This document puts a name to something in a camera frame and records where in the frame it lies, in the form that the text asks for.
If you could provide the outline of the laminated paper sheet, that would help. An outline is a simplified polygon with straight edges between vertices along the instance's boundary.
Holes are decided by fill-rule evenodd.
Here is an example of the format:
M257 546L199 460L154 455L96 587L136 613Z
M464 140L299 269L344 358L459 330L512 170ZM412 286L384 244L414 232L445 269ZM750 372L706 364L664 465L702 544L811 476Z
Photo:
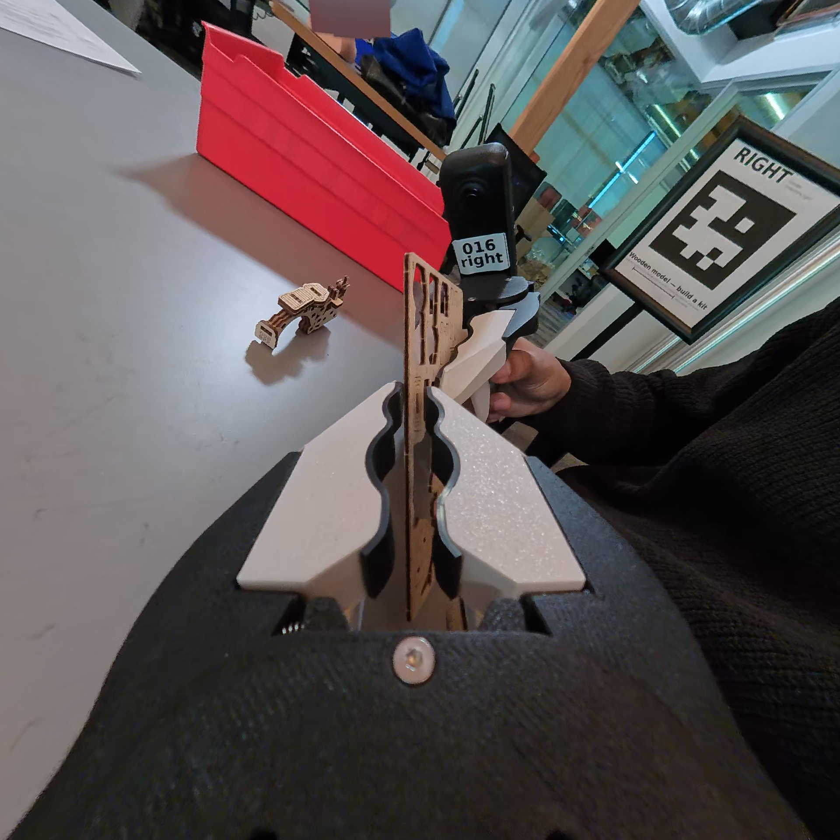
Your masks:
M141 74L57 1L1 1L1 29L102 67Z

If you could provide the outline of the laser-cut wooden parts sheet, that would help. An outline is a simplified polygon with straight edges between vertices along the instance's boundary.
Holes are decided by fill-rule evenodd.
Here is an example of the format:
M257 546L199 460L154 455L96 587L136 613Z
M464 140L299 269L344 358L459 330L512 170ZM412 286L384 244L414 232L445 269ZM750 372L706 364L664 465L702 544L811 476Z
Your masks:
M441 481L432 469L425 397L467 339L464 296L414 253L404 258L403 439L406 490L406 618L416 619L432 591L435 508Z

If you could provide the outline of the person's right forearm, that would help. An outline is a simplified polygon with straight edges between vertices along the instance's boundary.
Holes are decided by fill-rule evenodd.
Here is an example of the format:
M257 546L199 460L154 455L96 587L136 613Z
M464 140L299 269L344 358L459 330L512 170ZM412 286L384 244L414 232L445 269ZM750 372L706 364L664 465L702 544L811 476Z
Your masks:
M654 570L814 838L838 838L839 304L690 374L564 362L524 422Z

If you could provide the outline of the red plastic bin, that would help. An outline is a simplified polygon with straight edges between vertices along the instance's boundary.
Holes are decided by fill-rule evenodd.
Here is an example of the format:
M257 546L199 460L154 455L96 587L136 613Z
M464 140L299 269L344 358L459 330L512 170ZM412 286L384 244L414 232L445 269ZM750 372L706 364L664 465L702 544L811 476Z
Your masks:
M196 152L394 288L439 269L440 189L276 51L204 23Z

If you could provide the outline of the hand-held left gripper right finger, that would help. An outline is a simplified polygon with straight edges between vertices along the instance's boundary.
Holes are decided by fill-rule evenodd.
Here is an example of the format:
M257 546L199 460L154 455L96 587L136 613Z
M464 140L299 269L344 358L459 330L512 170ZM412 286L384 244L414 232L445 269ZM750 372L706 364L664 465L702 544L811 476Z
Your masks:
M447 598L484 613L499 598L582 592L585 573L522 451L433 386L427 435L430 559Z

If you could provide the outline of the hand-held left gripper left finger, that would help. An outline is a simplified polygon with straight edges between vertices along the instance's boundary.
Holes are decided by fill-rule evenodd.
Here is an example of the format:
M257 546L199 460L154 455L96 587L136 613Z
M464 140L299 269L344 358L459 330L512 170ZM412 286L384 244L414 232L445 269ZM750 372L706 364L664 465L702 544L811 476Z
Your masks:
M385 384L300 452L237 574L249 592L332 598L350 625L392 577L389 479L403 425L403 385Z

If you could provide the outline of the wooden post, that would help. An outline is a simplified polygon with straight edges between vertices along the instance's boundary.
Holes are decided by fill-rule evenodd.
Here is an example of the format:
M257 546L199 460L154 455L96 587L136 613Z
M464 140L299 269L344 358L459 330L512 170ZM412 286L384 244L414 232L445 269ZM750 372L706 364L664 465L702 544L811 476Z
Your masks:
M513 124L512 141L531 156L606 49L639 5L597 1Z

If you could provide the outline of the framed marker sign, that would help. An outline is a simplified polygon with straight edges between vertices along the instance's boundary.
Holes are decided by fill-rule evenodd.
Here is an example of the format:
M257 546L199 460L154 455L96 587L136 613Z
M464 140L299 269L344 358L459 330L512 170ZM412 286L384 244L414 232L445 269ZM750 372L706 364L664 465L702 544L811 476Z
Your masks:
M834 165L744 117L600 273L691 344L838 225Z

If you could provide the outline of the grey desk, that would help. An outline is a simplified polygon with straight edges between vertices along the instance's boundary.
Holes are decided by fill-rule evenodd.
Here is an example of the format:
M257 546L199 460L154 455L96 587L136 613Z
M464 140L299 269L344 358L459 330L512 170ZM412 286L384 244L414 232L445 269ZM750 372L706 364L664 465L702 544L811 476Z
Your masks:
M196 153L197 79L61 4L141 74L2 31L2 838L184 552L403 378L402 293ZM343 277L332 321L256 339Z

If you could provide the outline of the small wooden model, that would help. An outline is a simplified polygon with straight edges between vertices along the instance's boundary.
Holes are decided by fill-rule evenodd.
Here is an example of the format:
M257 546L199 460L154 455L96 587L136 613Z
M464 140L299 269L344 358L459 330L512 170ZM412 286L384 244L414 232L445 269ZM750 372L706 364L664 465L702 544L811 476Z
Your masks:
M281 295L279 311L268 320L257 322L255 338L274 350L284 329L295 321L299 322L301 333L314 333L338 315L348 287L349 278L345 276L334 286L310 282Z

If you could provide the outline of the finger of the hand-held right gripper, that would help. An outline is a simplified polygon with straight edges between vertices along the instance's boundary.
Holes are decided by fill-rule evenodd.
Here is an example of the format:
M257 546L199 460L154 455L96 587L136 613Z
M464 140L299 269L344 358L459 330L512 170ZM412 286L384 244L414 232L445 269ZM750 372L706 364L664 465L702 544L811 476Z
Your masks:
M503 336L514 311L501 309L482 313L472 318L469 336L460 344L453 359L454 363L487 363L505 349Z
M462 343L443 369L438 389L481 421L489 415L490 378L506 360L504 343Z

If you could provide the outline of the person's right hand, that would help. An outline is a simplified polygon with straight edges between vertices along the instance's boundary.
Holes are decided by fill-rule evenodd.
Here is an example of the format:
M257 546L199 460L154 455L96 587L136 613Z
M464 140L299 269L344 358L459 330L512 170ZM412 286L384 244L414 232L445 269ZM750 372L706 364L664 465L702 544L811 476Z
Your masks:
M572 382L560 360L519 338L490 384L487 421L495 423L549 411L567 395Z

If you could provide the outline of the black panel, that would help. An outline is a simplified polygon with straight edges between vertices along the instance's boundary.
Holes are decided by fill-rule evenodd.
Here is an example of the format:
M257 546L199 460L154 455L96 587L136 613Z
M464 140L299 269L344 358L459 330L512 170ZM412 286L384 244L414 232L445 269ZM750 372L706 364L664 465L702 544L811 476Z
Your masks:
M507 141L507 149L511 161L513 216L517 219L543 183L546 172L539 166L537 154L524 152L512 140Z

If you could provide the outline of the blue cloth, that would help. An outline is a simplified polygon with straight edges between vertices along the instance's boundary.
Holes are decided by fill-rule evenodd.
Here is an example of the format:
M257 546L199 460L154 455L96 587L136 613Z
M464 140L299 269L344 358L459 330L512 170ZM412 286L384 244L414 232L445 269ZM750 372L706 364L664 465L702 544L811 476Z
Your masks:
M373 38L360 68L370 84L384 82L385 96L397 107L406 106L417 120L429 121L438 144L450 141L457 117L447 84L449 64L426 42L422 29Z

